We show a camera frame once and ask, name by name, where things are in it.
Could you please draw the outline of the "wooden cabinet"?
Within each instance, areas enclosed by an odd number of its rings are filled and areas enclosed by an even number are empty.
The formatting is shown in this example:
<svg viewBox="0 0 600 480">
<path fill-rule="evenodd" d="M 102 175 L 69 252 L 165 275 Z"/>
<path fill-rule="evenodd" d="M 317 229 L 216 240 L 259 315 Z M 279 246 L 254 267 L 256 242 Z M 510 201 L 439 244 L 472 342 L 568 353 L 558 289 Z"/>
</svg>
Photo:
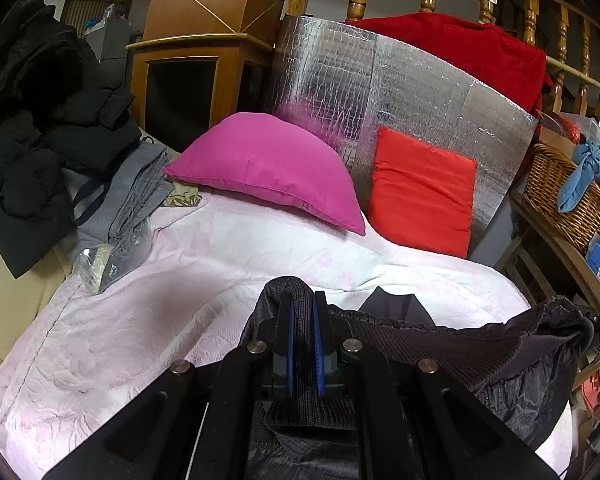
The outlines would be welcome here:
<svg viewBox="0 0 600 480">
<path fill-rule="evenodd" d="M 150 0 L 132 54 L 131 114 L 175 151 L 260 107 L 282 0 Z"/>
</svg>

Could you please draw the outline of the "blue cloth in basket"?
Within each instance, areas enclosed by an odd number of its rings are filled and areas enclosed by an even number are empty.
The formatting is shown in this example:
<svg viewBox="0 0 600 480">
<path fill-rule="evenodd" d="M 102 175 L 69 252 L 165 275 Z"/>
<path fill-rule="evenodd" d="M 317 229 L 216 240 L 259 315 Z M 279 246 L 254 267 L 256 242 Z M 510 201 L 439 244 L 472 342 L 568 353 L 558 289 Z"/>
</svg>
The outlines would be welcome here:
<svg viewBox="0 0 600 480">
<path fill-rule="evenodd" d="M 573 150 L 572 161 L 576 168 L 557 195 L 557 210 L 561 214 L 573 211 L 590 185 L 600 178 L 600 146 L 591 141 L 578 144 Z"/>
</svg>

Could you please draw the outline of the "dark clothes pile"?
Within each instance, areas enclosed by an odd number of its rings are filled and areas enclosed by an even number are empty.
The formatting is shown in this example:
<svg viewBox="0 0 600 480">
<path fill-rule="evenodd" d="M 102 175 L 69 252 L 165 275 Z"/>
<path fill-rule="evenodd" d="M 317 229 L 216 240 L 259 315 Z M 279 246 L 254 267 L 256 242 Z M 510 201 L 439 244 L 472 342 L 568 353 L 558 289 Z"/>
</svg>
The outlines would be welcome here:
<svg viewBox="0 0 600 480">
<path fill-rule="evenodd" d="M 31 270 L 102 206 L 140 144 L 133 97 L 44 0 L 0 25 L 0 254 Z"/>
</svg>

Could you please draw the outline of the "red pillow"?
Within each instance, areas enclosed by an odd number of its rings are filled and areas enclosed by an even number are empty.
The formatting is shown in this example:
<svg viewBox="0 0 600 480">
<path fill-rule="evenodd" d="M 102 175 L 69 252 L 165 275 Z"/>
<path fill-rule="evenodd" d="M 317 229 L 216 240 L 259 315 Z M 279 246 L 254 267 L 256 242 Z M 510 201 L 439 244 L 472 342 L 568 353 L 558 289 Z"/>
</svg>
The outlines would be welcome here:
<svg viewBox="0 0 600 480">
<path fill-rule="evenodd" d="M 368 222 L 393 244 L 465 258 L 477 168 L 462 154 L 381 127 Z"/>
</svg>

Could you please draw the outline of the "red blanket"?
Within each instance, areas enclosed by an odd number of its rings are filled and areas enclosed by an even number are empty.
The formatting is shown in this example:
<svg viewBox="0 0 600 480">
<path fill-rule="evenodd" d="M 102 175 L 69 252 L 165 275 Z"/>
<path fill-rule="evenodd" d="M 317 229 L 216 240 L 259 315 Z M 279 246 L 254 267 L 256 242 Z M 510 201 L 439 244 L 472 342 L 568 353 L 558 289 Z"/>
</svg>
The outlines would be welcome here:
<svg viewBox="0 0 600 480">
<path fill-rule="evenodd" d="M 492 24 L 417 12 L 347 20 L 348 25 L 424 50 L 484 82 L 534 115 L 547 82 L 546 54 Z"/>
</svg>

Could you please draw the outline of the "silver foil insulation panel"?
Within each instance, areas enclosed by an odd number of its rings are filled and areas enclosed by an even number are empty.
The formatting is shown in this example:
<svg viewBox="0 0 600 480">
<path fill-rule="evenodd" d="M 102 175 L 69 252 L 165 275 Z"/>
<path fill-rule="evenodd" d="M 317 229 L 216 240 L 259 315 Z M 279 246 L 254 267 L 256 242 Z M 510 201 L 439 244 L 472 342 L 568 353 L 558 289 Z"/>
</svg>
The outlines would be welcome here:
<svg viewBox="0 0 600 480">
<path fill-rule="evenodd" d="M 471 247 L 498 212 L 536 126 L 523 108 L 441 58 L 310 16 L 283 20 L 268 110 L 339 154 L 363 209 L 381 127 L 475 160 Z"/>
</svg>

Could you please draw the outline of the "wicker basket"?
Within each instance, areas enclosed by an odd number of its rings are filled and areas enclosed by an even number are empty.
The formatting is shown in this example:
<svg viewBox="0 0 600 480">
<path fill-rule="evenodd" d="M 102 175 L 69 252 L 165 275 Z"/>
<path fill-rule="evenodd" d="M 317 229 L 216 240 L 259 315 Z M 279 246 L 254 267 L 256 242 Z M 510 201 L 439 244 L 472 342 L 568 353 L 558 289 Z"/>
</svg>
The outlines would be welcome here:
<svg viewBox="0 0 600 480">
<path fill-rule="evenodd" d="M 524 198 L 582 255 L 600 235 L 600 186 L 556 148 L 533 147 Z"/>
</svg>

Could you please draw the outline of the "magenta pillow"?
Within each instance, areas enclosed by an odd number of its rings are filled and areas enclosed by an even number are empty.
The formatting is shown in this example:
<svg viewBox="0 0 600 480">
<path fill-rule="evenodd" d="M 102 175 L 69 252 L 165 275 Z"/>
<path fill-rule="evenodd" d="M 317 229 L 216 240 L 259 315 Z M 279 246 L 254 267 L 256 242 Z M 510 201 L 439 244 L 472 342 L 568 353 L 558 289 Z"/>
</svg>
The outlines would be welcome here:
<svg viewBox="0 0 600 480">
<path fill-rule="evenodd" d="M 340 156 L 308 130 L 269 114 L 228 116 L 164 173 L 297 208 L 339 229 L 365 234 L 353 182 Z"/>
</svg>

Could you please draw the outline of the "grey folded garment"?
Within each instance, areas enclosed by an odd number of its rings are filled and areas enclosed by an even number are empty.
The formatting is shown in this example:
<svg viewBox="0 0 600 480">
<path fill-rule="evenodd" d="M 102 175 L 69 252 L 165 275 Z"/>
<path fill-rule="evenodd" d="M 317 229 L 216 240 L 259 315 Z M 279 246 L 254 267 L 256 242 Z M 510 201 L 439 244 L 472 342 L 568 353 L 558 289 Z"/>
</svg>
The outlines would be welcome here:
<svg viewBox="0 0 600 480">
<path fill-rule="evenodd" d="M 171 160 L 168 148 L 143 140 L 108 181 L 66 169 L 76 222 L 76 230 L 61 242 L 69 258 L 76 260 L 85 248 L 117 243 L 147 219 L 173 191 L 163 173 Z"/>
</svg>

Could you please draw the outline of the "pale pink bedspread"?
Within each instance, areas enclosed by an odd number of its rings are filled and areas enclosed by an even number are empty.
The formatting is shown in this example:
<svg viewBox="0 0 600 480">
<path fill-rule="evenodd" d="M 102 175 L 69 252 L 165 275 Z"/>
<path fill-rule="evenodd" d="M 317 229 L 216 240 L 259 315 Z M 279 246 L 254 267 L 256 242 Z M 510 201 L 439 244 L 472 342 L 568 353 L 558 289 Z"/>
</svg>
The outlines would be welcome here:
<svg viewBox="0 0 600 480">
<path fill-rule="evenodd" d="M 343 309 L 374 289 L 415 295 L 439 325 L 503 323 L 528 302 L 465 259 L 341 234 L 305 214 L 210 193 L 161 208 L 149 258 L 99 295 L 68 278 L 0 366 L 0 457 L 44 476 L 177 359 L 204 365 L 238 343 L 264 285 L 293 275 Z"/>
</svg>

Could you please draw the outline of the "clear plastic bag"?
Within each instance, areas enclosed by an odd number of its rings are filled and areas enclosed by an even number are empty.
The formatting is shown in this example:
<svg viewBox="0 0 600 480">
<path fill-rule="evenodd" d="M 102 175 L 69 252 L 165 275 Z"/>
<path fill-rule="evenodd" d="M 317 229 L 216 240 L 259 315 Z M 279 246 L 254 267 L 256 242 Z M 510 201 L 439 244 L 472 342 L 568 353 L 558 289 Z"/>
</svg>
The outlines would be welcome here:
<svg viewBox="0 0 600 480">
<path fill-rule="evenodd" d="M 148 219 L 116 237 L 111 243 L 85 247 L 74 263 L 89 295 L 98 295 L 148 258 L 152 246 L 152 229 Z"/>
</svg>

